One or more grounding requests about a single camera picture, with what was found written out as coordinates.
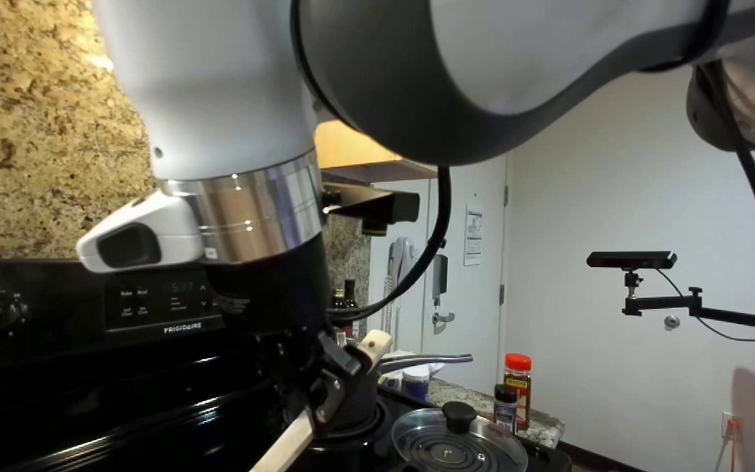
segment pot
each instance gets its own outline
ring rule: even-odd
[[[404,463],[420,472],[526,472],[530,468],[514,435],[500,434],[462,401],[402,416],[390,439]]]

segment granite countertop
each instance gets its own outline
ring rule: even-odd
[[[478,416],[491,421],[493,396],[480,391],[469,391],[440,379],[431,381],[428,401],[442,408],[445,401],[465,401],[478,410]],[[563,423],[552,416],[531,410],[530,429],[517,434],[524,440],[541,444],[545,448],[556,448],[563,435]]]

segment stove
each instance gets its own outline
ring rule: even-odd
[[[254,366],[200,271],[0,263],[0,469],[250,469],[282,429]],[[294,469],[404,472],[387,429],[420,408],[381,391],[366,425],[317,440]],[[531,472],[572,468],[524,446]]]

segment black cable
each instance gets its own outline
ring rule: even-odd
[[[719,451],[716,472],[722,469],[725,444],[729,444],[729,439],[722,440],[722,451]]]
[[[666,283],[677,291],[677,296],[685,296],[685,291],[663,274],[663,271],[659,271],[663,278],[666,278]],[[707,329],[707,332],[714,332],[716,336],[722,336],[722,340],[729,340],[729,342],[736,342],[736,343],[755,343],[755,340],[743,340],[743,336],[729,336],[729,333],[724,333],[724,332],[719,332],[716,326],[711,326],[707,320],[702,320],[702,319],[694,319],[702,329]]]
[[[646,71],[670,71],[670,69],[680,69],[680,66],[701,60],[707,50],[714,50],[719,45],[722,33],[724,33],[725,18],[729,18],[729,9],[731,9],[731,0],[711,0],[702,9],[702,16],[701,16],[701,22],[694,26],[694,37],[686,45],[685,55],[670,60],[670,64],[661,64],[661,66],[652,66],[652,69],[646,69]]]
[[[421,257],[410,269],[410,274],[402,278],[402,283],[385,299],[366,304],[366,308],[356,308],[356,311],[328,311],[331,324],[347,326],[347,324],[366,320],[369,316],[381,312],[385,304],[390,304],[402,294],[407,294],[425,277],[436,252],[445,243],[448,224],[450,224],[450,170],[437,169],[437,216],[436,216],[436,225],[432,225],[432,233],[428,239]]]
[[[752,201],[755,201],[755,160],[749,156],[749,148],[735,122],[735,114],[731,114],[731,105],[729,105],[729,98],[725,98],[725,79],[724,79],[724,66],[722,64],[707,64],[707,66],[701,66],[697,69],[707,84],[707,94],[714,98],[719,114],[722,114],[722,122],[735,142],[735,151],[736,151],[736,157],[743,163],[743,170],[748,176],[748,185],[749,185],[749,193],[752,193]]]

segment camera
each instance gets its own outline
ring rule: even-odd
[[[589,269],[622,269],[622,271],[670,271],[677,263],[673,252],[592,252]]]

